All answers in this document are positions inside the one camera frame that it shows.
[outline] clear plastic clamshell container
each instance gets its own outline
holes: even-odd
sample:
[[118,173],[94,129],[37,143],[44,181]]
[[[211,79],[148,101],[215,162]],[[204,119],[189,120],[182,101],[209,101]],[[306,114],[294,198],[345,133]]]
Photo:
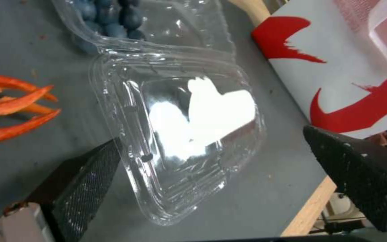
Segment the clear plastic clamshell container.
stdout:
[[[156,36],[151,43],[93,35],[71,2],[53,1],[69,29],[101,53],[90,83],[112,135],[122,140],[141,210],[159,225],[180,221],[225,187],[265,139],[220,3],[143,1],[145,18],[161,21],[143,26]],[[185,26],[185,37],[172,32],[174,24]]]

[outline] red paint stroke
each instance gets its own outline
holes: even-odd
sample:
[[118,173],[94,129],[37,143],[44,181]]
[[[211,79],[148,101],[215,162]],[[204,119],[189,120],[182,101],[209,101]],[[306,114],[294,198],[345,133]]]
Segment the red paint stroke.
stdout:
[[324,113],[319,106],[319,89],[310,106],[310,118],[314,126],[344,133],[373,126],[387,115],[387,79],[378,87],[358,86],[370,92],[365,98],[331,113]]
[[312,55],[301,53],[289,46],[287,39],[310,25],[310,21],[299,17],[276,16],[267,18],[253,32],[252,37],[258,43],[265,57],[303,59],[316,63],[326,63]]

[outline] blueberry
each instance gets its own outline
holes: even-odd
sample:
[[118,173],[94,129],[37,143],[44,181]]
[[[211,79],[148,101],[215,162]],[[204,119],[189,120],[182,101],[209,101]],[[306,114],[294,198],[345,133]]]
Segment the blueberry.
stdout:
[[102,25],[107,25],[117,23],[118,18],[119,11],[115,7],[103,7],[98,9],[98,16],[96,17],[96,22]]
[[146,41],[146,36],[143,34],[143,32],[139,31],[138,29],[128,32],[128,38],[132,40]]
[[87,0],[75,0],[75,7],[80,11],[83,20],[94,20],[96,17],[95,4]]
[[98,49],[94,44],[87,42],[86,40],[83,40],[82,38],[78,37],[77,35],[73,36],[73,42],[82,51],[84,51],[90,55],[98,54]]
[[96,34],[103,34],[104,33],[102,27],[98,23],[95,23],[92,21],[85,21],[85,24],[86,24],[86,26],[89,27],[89,29],[91,29]]
[[112,5],[112,0],[96,0],[95,4],[99,7],[110,7]]
[[126,30],[119,24],[109,24],[104,30],[108,37],[126,38]]
[[128,30],[137,29],[143,24],[143,16],[140,11],[132,6],[123,8],[119,14],[119,23]]
[[120,6],[138,6],[140,4],[140,0],[119,0]]

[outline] gray countertop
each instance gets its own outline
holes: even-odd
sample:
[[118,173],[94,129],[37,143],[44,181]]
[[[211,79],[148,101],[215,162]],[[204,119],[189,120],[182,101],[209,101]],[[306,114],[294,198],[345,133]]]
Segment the gray countertop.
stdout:
[[[160,227],[141,214],[122,166],[82,241],[192,241],[278,236],[324,178],[302,136],[307,120],[250,38],[247,15],[222,1],[264,113],[268,139],[238,177],[179,224]],[[0,143],[0,214],[26,197],[60,162],[110,138],[89,86],[91,57],[71,43],[48,0],[0,0],[0,74],[54,84],[63,112],[26,135]],[[20,115],[2,117],[10,124]]]

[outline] red and white box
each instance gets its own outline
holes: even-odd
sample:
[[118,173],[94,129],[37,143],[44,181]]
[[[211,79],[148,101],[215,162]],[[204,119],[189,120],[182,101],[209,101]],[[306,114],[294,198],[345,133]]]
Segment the red and white box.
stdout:
[[252,35],[313,125],[387,130],[387,0],[293,0]]

